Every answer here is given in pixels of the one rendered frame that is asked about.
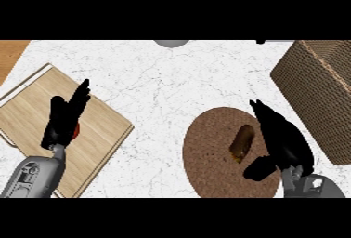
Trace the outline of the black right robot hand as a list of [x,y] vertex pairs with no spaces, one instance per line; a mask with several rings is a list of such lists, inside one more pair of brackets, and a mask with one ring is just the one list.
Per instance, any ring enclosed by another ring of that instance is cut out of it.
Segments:
[[314,172],[314,155],[300,130],[284,117],[256,99],[249,101],[261,125],[268,155],[259,156],[243,171],[243,177],[261,181],[280,169],[302,167],[300,176]]

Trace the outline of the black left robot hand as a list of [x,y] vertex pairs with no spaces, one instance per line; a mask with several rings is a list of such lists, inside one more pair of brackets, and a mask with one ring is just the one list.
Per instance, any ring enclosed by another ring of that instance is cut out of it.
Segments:
[[51,150],[56,144],[69,145],[78,119],[90,100],[88,92],[88,79],[85,79],[78,85],[69,101],[64,101],[60,96],[51,97],[48,124],[41,140],[44,149]]

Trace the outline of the brown sweet potato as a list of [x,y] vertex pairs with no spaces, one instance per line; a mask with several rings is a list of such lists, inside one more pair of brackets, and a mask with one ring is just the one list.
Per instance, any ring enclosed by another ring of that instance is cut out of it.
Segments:
[[243,125],[236,134],[236,138],[228,146],[228,151],[233,157],[233,160],[240,163],[243,158],[247,155],[252,140],[255,138],[255,130],[250,125]]

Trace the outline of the brown wicker basket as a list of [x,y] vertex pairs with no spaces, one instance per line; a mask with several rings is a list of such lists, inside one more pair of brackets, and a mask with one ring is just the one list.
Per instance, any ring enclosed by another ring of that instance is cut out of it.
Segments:
[[296,40],[269,77],[333,165],[351,165],[351,40]]

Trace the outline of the round brown placemat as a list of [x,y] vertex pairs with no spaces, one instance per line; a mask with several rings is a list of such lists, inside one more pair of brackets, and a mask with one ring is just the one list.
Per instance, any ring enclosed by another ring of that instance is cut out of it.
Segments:
[[[243,125],[250,125],[255,138],[243,161],[233,160],[228,146]],[[182,159],[190,185],[203,198],[272,198],[280,184],[274,171],[261,181],[243,177],[243,171],[259,156],[268,155],[259,122],[244,111],[219,107],[193,120],[184,138]]]

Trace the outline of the pale wooden cutting board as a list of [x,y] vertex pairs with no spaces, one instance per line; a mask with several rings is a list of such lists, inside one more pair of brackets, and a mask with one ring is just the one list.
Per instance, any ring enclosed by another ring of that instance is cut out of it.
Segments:
[[134,125],[50,64],[0,99],[0,137],[25,155],[3,198],[76,198]]

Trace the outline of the brown wooden surface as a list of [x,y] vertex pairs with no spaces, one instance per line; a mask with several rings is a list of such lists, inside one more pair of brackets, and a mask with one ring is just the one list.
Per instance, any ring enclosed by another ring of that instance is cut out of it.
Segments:
[[29,40],[0,40],[0,85],[3,85]]

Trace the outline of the grey round object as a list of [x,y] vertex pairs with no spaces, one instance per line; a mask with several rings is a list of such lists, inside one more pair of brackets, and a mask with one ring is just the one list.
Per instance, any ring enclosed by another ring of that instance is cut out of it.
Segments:
[[166,48],[179,47],[187,43],[187,40],[156,40],[156,44]]

